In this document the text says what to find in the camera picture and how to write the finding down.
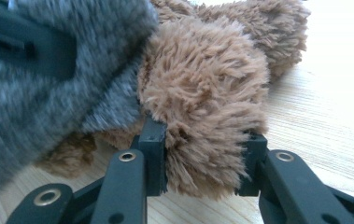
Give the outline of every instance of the light wood surface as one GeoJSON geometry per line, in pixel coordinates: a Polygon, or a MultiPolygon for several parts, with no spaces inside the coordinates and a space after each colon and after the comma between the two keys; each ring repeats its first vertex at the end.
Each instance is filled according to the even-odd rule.
{"type": "MultiPolygon", "coordinates": [[[[308,51],[272,86],[267,108],[270,131],[265,136],[271,149],[297,153],[325,184],[354,195],[354,1],[305,5],[312,10],[308,51]]],[[[110,156],[110,151],[99,150],[91,170],[76,180],[28,167],[0,194],[0,223],[37,187],[61,182],[76,190],[101,177],[110,156]]],[[[257,198],[235,196],[212,202],[172,192],[149,198],[148,219],[149,223],[262,223],[257,198]]]]}

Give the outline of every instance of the fluffy fur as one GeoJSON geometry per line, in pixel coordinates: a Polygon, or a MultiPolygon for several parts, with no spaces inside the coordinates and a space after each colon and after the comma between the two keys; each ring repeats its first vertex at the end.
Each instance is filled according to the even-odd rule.
{"type": "Polygon", "coordinates": [[[50,174],[78,177],[92,164],[94,150],[91,134],[72,133],[54,150],[42,155],[35,165],[50,174]]]}
{"type": "Polygon", "coordinates": [[[218,198],[245,174],[244,131],[262,133],[268,81],[265,57],[227,19],[165,22],[146,49],[139,96],[167,124],[166,172],[171,189],[218,198]]]}
{"type": "Polygon", "coordinates": [[[220,7],[199,6],[203,21],[227,17],[244,24],[244,33],[251,34],[255,48],[265,54],[272,79],[284,74],[302,60],[305,50],[309,11],[300,0],[265,0],[224,4],[220,7]]]}
{"type": "MultiPolygon", "coordinates": [[[[197,197],[229,195],[246,174],[242,143],[266,131],[269,79],[301,60],[309,12],[300,0],[151,2],[160,26],[145,48],[138,97],[146,113],[167,124],[169,187],[197,197]]],[[[94,135],[127,148],[143,118],[94,135]]]]}
{"type": "MultiPolygon", "coordinates": [[[[10,10],[74,36],[78,57],[74,77],[65,82],[0,61],[0,189],[70,133],[89,130],[84,121],[109,87],[119,87],[112,94],[122,105],[136,103],[130,95],[136,74],[128,65],[141,59],[158,24],[146,0],[14,0],[10,10]]],[[[132,110],[139,117],[139,107],[132,110]]]]}

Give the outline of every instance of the gray fur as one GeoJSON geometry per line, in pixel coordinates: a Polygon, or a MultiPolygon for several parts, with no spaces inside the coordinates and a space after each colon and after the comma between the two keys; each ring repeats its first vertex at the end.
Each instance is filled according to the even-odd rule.
{"type": "Polygon", "coordinates": [[[0,189],[71,132],[135,121],[136,69],[157,27],[147,0],[11,0],[9,8],[75,36],[78,57],[65,82],[0,61],[0,189]]]}

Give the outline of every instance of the brown plush toy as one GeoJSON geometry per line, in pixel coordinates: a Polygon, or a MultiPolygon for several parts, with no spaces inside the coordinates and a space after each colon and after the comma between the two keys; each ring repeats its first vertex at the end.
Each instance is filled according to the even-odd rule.
{"type": "Polygon", "coordinates": [[[247,174],[241,144],[249,133],[266,132],[269,81],[301,61],[309,12],[300,0],[151,3],[160,24],[137,75],[142,119],[124,130],[74,133],[38,164],[75,177],[92,162],[92,137],[129,148],[151,114],[167,125],[168,187],[196,197],[230,195],[247,174]]]}

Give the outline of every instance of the plush toy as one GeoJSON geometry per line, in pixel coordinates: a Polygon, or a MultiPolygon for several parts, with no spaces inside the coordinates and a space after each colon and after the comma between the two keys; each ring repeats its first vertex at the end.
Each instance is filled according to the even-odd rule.
{"type": "MultiPolygon", "coordinates": [[[[10,35],[5,31],[10,26],[20,33],[2,38],[11,39],[9,45],[0,42],[0,54],[8,59],[0,57],[0,189],[23,167],[57,146],[62,149],[59,155],[90,163],[87,152],[94,148],[92,135],[82,133],[125,127],[139,119],[136,71],[146,42],[158,29],[155,9],[148,0],[5,2],[0,1],[0,15],[7,18],[0,20],[0,32],[6,32],[1,36],[10,35]],[[23,21],[24,29],[33,23],[46,29],[46,34],[68,36],[67,44],[73,47],[43,53],[40,47],[49,46],[46,39],[51,43],[58,38],[27,36],[37,29],[24,32],[16,25],[18,21],[23,21]],[[16,50],[16,38],[32,44],[29,54],[16,50]],[[75,62],[71,62],[74,70],[67,74],[69,78],[25,66],[38,63],[44,55],[62,62],[70,52],[75,53],[65,58],[75,62]],[[77,141],[80,151],[72,149],[77,141]]],[[[64,161],[64,167],[51,169],[64,175],[78,169],[64,161]]]]}
{"type": "Polygon", "coordinates": [[[268,84],[301,61],[310,13],[300,0],[151,3],[159,27],[137,74],[141,119],[125,128],[74,133],[36,164],[78,176],[92,162],[93,138],[129,148],[151,114],[167,125],[168,187],[196,197],[229,195],[247,175],[242,143],[267,130],[268,84]]]}

